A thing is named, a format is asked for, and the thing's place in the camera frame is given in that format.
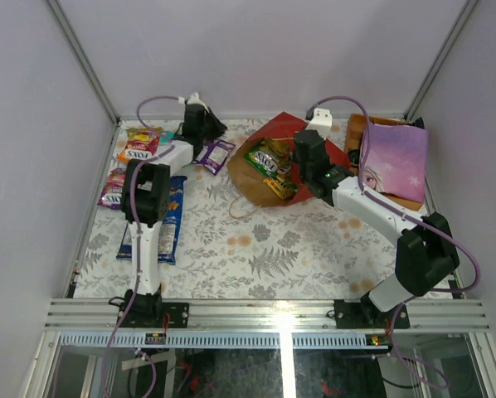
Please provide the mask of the purple chocolate bar wrapper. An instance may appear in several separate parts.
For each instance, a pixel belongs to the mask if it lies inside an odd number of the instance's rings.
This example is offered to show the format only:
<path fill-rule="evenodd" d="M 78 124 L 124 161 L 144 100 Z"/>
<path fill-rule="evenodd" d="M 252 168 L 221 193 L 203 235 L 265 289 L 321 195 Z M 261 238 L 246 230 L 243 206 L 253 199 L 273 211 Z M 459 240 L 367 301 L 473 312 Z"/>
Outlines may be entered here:
<path fill-rule="evenodd" d="M 203 166 L 213 176 L 216 176 L 226 165 L 227 159 L 232 154 L 236 145 L 222 139 L 215 139 L 205 143 L 202 151 L 192 161 L 192 164 Z"/>

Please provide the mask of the teal snack packet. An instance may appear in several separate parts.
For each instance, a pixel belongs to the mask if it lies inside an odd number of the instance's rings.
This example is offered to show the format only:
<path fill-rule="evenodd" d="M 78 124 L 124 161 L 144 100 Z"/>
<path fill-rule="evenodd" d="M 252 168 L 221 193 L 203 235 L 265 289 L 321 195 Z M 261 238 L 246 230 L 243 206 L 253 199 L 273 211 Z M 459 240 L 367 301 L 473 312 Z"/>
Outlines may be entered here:
<path fill-rule="evenodd" d="M 176 138 L 179 138 L 179 137 L 180 137 L 180 134 L 176 131 L 162 131 L 160 133 L 158 146 L 159 147 L 168 147 L 173 140 L 175 140 Z"/>

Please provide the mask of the yellow snack bar wrapper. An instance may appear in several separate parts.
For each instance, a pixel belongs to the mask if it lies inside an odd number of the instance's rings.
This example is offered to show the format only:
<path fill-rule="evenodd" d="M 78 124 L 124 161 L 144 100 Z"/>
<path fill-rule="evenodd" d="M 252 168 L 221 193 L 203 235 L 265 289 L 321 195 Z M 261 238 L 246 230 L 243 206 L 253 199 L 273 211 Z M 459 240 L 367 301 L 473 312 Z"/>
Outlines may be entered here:
<path fill-rule="evenodd" d="M 274 194 L 282 200 L 289 200 L 298 191 L 298 186 L 289 180 L 281 180 L 279 178 L 267 177 L 263 183 L 268 186 Z"/>

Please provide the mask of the green Fox's candy bag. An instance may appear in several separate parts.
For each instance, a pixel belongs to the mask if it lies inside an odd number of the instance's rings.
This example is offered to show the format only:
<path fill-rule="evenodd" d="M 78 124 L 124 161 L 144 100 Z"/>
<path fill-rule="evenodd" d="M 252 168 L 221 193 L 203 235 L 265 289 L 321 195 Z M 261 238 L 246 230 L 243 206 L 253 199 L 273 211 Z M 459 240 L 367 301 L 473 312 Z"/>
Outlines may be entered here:
<path fill-rule="evenodd" d="M 245 155 L 245 160 L 265 177 L 291 181 L 292 151 L 284 140 L 264 138 Z"/>

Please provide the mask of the orange Fox's candy bag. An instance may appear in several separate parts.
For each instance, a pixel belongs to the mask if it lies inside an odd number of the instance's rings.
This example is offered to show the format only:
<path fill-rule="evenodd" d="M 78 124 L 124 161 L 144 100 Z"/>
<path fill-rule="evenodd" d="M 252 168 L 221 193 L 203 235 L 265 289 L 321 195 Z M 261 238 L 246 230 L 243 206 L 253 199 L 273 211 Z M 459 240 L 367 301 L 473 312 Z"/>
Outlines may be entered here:
<path fill-rule="evenodd" d="M 161 140 L 162 128 L 129 128 L 126 130 L 124 145 L 116 156 L 122 163 L 132 159 L 144 160 L 156 154 Z"/>

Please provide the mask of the red paper bag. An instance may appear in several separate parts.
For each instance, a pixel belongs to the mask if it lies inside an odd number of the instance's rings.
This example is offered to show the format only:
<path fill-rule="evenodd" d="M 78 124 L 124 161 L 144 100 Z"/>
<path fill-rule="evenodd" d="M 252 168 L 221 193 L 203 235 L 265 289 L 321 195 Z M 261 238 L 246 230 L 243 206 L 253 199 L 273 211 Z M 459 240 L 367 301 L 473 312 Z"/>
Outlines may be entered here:
<path fill-rule="evenodd" d="M 307 123 L 282 112 L 253 133 L 227 164 L 231 180 L 252 204 L 291 206 L 312 194 L 292 161 L 294 135 Z"/>

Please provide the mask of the blue Doritos chip bag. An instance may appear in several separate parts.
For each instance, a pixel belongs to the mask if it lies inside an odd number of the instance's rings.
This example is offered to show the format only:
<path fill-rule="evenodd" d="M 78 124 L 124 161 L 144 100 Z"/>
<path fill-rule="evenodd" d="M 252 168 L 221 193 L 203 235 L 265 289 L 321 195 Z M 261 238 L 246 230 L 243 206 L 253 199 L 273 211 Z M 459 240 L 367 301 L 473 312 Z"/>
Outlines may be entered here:
<path fill-rule="evenodd" d="M 184 200 L 184 183 L 186 176 L 171 177 L 168 211 L 162 222 L 158 238 L 158 262 L 175 265 L 175 254 L 182 225 L 182 209 Z M 124 228 L 124 234 L 115 257 L 117 260 L 131 260 L 131 232 L 129 223 Z"/>

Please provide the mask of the purple Fox's candy bag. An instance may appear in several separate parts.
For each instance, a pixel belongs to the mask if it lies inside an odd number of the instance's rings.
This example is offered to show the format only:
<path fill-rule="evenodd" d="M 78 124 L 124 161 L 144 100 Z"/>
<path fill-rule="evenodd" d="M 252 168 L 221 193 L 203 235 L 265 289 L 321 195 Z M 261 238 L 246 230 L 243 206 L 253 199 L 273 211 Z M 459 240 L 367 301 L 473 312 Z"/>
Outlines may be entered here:
<path fill-rule="evenodd" d="M 126 170 L 118 167 L 109 173 L 106 183 L 97 201 L 98 206 L 111 210 L 119 210 L 121 207 L 121 197 L 124 188 Z"/>

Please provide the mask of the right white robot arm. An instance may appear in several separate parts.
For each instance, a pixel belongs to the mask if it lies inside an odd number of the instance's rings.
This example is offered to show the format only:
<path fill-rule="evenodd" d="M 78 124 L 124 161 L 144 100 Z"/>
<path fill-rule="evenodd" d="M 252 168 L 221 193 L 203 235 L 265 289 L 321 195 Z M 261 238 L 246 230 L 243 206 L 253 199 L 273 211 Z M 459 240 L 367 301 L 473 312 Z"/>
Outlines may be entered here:
<path fill-rule="evenodd" d="M 444 216 L 394 207 L 360 177 L 332 164 L 318 132 L 304 129 L 294 136 L 293 160 L 314 197 L 359 216 L 396 247 L 394 273 L 360 299 L 359 313 L 366 325 L 381 326 L 399 304 L 429 293 L 460 265 Z"/>

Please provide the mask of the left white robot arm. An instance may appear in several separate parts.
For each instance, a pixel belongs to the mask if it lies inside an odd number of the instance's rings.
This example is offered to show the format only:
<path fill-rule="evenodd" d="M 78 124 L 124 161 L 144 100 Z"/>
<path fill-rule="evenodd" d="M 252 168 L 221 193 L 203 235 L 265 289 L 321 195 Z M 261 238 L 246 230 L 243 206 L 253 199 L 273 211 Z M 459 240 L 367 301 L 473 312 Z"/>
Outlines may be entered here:
<path fill-rule="evenodd" d="M 129 291 L 127 306 L 137 304 L 135 317 L 146 327 L 163 321 L 161 282 L 158 270 L 160 227 L 168 213 L 171 176 L 191 163 L 203 147 L 219 138 L 226 126 L 196 93 L 187 98 L 171 99 L 184 105 L 181 132 L 169 138 L 141 118 L 142 107 L 155 96 L 138 105 L 136 116 L 147 133 L 152 135 L 152 149 L 143 155 L 129 156 L 120 209 L 128 222 L 131 236 L 134 288 Z"/>

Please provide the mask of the purple Frozen bag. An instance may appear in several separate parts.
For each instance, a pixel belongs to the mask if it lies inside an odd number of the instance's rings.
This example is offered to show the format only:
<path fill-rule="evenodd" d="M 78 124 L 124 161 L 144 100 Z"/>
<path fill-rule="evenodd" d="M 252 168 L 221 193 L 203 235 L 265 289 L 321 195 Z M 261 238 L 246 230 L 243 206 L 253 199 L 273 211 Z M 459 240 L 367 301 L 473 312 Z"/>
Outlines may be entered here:
<path fill-rule="evenodd" d="M 362 183 L 380 193 L 423 202 L 428 138 L 427 130 L 410 125 L 371 124 L 360 149 Z"/>

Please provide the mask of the dark rolled tape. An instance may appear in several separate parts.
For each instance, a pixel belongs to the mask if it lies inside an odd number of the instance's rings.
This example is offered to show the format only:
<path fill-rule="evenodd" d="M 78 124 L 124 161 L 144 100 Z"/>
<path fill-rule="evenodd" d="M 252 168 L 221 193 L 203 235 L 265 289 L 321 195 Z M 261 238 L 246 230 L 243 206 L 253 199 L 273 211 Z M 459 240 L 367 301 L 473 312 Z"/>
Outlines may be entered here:
<path fill-rule="evenodd" d="M 352 149 L 348 152 L 348 160 L 352 167 L 358 168 L 360 163 L 360 150 Z"/>

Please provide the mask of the wooden tray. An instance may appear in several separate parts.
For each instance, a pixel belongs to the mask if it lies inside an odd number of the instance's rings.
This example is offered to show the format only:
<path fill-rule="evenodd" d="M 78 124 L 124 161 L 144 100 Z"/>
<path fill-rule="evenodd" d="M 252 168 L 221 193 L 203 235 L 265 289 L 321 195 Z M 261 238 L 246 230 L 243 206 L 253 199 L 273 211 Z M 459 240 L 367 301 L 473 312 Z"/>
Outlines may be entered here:
<path fill-rule="evenodd" d="M 371 117 L 371 122 L 377 125 L 384 126 L 395 126 L 395 125 L 407 125 L 406 122 L 395 120 L 395 119 L 384 119 L 380 117 Z M 347 134 L 345 140 L 344 152 L 348 155 L 348 152 L 352 149 L 359 149 L 362 144 L 362 136 L 366 128 L 366 118 L 361 114 L 351 114 L 348 120 Z M 350 170 L 358 175 L 358 168 L 350 167 Z M 404 206 L 412 211 L 419 211 L 423 203 L 419 201 L 411 201 L 402 197 L 394 196 L 392 194 L 385 194 L 385 197 L 394 201 L 400 206 Z"/>

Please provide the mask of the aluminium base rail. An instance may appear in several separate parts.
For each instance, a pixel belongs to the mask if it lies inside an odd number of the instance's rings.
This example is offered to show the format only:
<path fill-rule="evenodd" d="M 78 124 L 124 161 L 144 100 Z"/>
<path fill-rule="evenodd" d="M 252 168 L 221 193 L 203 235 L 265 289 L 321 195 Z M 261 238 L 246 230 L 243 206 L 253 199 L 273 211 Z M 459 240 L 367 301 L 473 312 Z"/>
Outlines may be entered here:
<path fill-rule="evenodd" d="M 344 332 L 347 314 L 334 310 L 332 300 L 185 299 L 189 332 Z M 109 331 L 118 309 L 106 298 L 51 301 L 44 328 L 58 331 Z M 474 299 L 417 299 L 398 313 L 408 327 L 400 333 L 490 332 L 483 304 Z"/>

